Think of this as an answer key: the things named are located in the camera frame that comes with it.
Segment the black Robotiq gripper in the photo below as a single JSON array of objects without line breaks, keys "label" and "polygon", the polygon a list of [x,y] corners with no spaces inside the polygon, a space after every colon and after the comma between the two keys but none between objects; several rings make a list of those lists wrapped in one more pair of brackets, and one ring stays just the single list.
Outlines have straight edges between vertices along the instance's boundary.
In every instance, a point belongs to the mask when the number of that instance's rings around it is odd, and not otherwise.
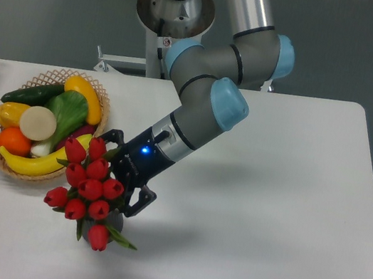
[{"label": "black Robotiq gripper", "polygon": [[[121,213],[125,217],[136,216],[143,209],[157,200],[157,195],[147,185],[151,178],[168,169],[174,164],[162,150],[159,143],[167,140],[169,132],[153,136],[152,128],[148,128],[138,136],[125,142],[122,130],[112,129],[100,135],[105,143],[115,143],[115,148],[109,149],[107,154],[113,155],[111,165],[113,174],[127,191]],[[131,204],[135,189],[138,189],[137,200]]]}]

